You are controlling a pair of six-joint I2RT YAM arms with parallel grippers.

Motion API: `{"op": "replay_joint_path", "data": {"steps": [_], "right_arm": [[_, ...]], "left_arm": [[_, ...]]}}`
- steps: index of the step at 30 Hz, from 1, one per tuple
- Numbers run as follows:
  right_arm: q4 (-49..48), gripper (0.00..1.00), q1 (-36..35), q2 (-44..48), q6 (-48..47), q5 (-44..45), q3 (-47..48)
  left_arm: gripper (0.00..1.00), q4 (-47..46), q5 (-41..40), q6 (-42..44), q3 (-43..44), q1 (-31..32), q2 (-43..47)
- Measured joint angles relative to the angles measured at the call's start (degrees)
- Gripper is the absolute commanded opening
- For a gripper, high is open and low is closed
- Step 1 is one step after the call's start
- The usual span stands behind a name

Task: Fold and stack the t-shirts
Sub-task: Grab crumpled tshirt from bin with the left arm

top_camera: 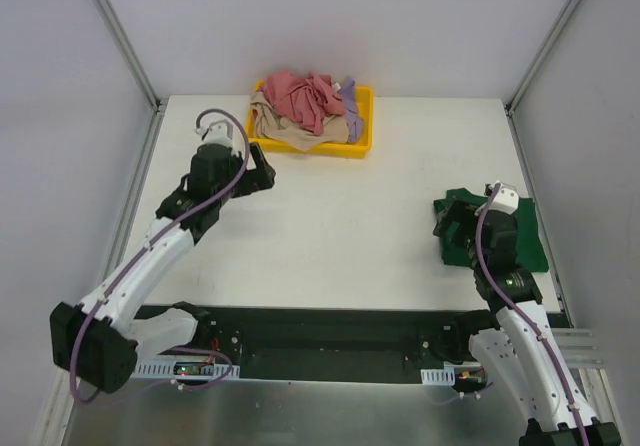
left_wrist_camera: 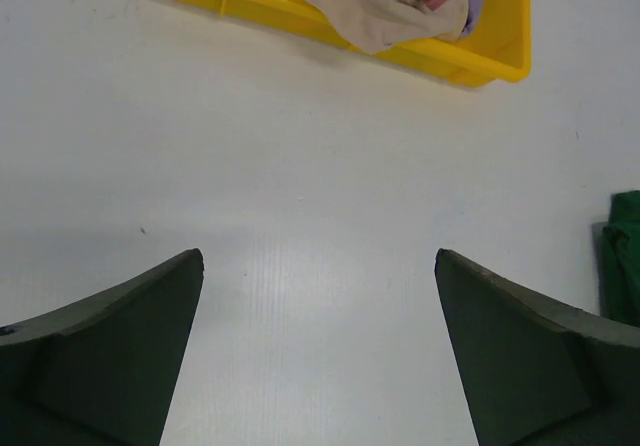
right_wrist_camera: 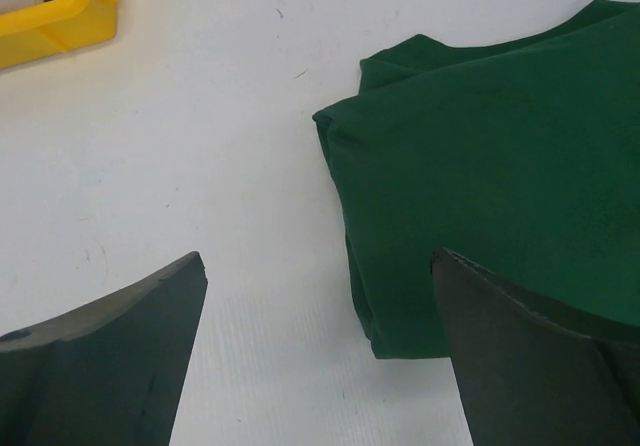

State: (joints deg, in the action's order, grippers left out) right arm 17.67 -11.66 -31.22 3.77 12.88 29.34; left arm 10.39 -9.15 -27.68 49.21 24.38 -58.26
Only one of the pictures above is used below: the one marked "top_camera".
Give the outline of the green t shirt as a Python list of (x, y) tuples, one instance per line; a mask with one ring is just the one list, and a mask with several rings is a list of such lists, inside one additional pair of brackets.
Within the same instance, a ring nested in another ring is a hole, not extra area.
[[(433, 201), (434, 213), (438, 214), (453, 199), (462, 199), (474, 206), (486, 203), (485, 196), (475, 195), (466, 188), (449, 189), (445, 197)], [(536, 206), (533, 199), (519, 200), (516, 218), (518, 221), (517, 260), (532, 273), (548, 272), (549, 263), (539, 238)], [(442, 259), (442, 238), (439, 242)]]

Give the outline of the pink t shirt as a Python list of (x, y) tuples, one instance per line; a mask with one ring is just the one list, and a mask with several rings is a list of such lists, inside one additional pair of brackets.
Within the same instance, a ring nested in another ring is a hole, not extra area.
[(299, 76), (280, 70), (268, 76), (261, 91), (275, 112), (316, 136), (324, 133), (328, 116), (343, 116), (345, 106), (330, 75)]

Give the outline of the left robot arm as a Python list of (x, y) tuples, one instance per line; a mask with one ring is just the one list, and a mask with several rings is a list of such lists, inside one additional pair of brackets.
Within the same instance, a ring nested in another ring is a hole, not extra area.
[(190, 170), (160, 204), (138, 251), (77, 305), (59, 303), (49, 319), (53, 362), (103, 393), (119, 390), (135, 367), (182, 347), (199, 355), (210, 346), (210, 315), (179, 302), (136, 317), (172, 266), (204, 237), (231, 199), (272, 188), (275, 171), (257, 143), (249, 158), (227, 144), (204, 144)]

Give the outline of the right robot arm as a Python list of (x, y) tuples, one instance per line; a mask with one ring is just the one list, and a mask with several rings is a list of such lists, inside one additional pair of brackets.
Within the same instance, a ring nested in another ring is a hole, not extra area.
[(522, 445), (619, 445), (573, 379), (532, 273), (517, 258), (518, 195), (498, 186), (487, 203), (455, 197), (434, 235), (466, 249), (485, 310), (461, 313), (431, 343), (441, 360), (475, 359), (526, 422)]

